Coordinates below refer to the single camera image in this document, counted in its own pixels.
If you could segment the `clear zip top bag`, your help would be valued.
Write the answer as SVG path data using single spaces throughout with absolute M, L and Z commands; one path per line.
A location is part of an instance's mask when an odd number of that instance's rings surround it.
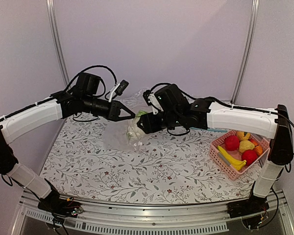
M 129 141 L 126 135 L 129 120 L 111 122 L 107 125 L 102 139 L 105 147 L 122 151 L 137 151 L 140 149 L 147 138 L 147 134 L 138 141 Z

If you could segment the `white toy cauliflower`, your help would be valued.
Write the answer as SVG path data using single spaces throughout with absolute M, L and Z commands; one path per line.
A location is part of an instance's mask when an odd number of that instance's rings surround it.
M 138 141 L 146 135 L 144 131 L 140 129 L 137 125 L 140 117 L 144 114 L 147 114 L 147 112 L 139 110 L 138 113 L 135 115 L 135 118 L 128 121 L 126 135 L 129 141 Z

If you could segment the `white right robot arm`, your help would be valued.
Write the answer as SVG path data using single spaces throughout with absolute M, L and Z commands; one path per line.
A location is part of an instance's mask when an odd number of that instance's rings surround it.
M 146 134 L 182 126 L 186 130 L 231 129 L 270 139 L 270 152 L 255 181 L 244 210 L 255 213 L 263 204 L 285 165 L 294 158 L 291 121 L 284 105 L 275 109 L 257 109 L 226 104 L 215 97 L 193 98 L 176 84 L 163 84 L 156 91 L 147 90 L 143 97 L 154 112 L 140 117 L 137 126 Z

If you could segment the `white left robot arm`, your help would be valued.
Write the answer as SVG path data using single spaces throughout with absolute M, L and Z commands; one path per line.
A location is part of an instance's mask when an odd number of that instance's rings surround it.
M 78 113 L 89 113 L 114 122 L 135 117 L 130 109 L 114 99 L 128 86 L 125 80 L 115 83 L 109 99 L 105 100 L 97 94 L 101 77 L 82 71 L 75 79 L 76 84 L 71 89 L 53 93 L 42 101 L 0 117 L 0 175 L 6 175 L 32 191 L 52 212 L 60 212 L 63 208 L 59 192 L 47 180 L 19 163 L 9 145 L 42 125 Z

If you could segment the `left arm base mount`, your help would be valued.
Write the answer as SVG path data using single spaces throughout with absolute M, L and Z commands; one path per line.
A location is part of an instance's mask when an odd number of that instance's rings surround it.
M 77 218 L 83 212 L 81 203 L 73 197 L 61 198 L 60 193 L 52 189 L 45 198 L 39 198 L 38 208 L 60 217 Z

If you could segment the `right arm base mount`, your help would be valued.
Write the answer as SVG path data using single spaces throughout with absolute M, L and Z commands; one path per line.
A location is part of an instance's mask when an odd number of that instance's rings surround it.
M 230 218 L 243 218 L 246 216 L 242 223 L 249 230 L 260 228 L 264 220 L 261 213 L 266 213 L 269 209 L 267 197 L 260 198 L 253 194 L 247 199 L 227 203 L 226 206 Z

